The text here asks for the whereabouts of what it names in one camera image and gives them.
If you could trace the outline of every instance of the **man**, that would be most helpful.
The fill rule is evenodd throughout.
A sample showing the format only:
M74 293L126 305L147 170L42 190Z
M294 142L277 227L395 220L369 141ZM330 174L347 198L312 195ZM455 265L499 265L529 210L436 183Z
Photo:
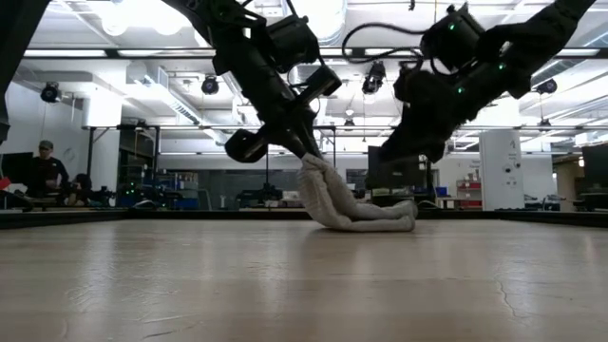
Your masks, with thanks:
M41 141L38 144L38 152L40 157L32 160L28 178L28 196L34 198L43 198L46 194L59 192L63 187L69 185L69 176L67 175L64 164L51 157L53 153L53 143L50 141ZM61 176L61 187L57 181L58 176Z

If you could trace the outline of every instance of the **table surface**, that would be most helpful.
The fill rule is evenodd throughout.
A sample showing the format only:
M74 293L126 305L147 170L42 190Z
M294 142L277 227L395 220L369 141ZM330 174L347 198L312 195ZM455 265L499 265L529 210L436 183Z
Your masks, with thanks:
M0 231L2 341L606 341L608 231L129 220Z

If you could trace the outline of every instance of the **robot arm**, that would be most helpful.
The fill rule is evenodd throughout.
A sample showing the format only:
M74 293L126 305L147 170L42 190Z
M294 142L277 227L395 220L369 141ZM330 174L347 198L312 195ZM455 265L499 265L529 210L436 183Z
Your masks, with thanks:
M4 94L33 32L50 0L10 0L0 19L0 60L7 61L0 72ZM237 0L162 0L181 12L200 35L216 49L213 64L218 75L232 72L243 95L256 108L264 125L257 133L239 130L227 142L227 154L238 162L257 162L268 151L268 144L283 145L298 157L309 153L320 157L313 135L316 114L309 103L318 96L329 96L341 82L325 66L316 37L299 18L292 15L267 26L266 19ZM251 32L247 37L245 30ZM296 92L279 73L300 63L321 62L321 67ZM7 138L8 114L0 104L0 142Z
M520 99L530 78L559 53L595 0L556 0L528 21L485 31L467 6L448 15L422 38L425 58L452 71L445 75L402 69L395 84L404 104L399 127L381 148L385 161L424 154L443 157L445 141L458 126L474 120L487 104L508 92ZM504 43L510 45L503 49Z

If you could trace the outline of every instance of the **white towel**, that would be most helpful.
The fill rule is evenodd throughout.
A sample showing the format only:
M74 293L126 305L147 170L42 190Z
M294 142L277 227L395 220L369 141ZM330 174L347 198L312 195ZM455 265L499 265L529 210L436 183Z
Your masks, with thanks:
M416 205L403 201L389 208L357 203L333 166L313 155L302 158L298 190L306 211L328 228L352 232L410 232Z

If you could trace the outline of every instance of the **pillar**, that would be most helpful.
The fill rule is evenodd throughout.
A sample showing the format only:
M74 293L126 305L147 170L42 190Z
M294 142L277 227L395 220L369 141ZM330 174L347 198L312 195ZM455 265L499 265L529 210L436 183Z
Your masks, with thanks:
M515 130L491 130L480 135L482 198L485 211L523 209L520 135Z
M116 126L121 123L123 100L105 90L98 90L84 103L85 126ZM96 137L104 133L97 129ZM119 146L121 132L108 130L93 144L91 180L93 188L107 186L116 191L118 180Z

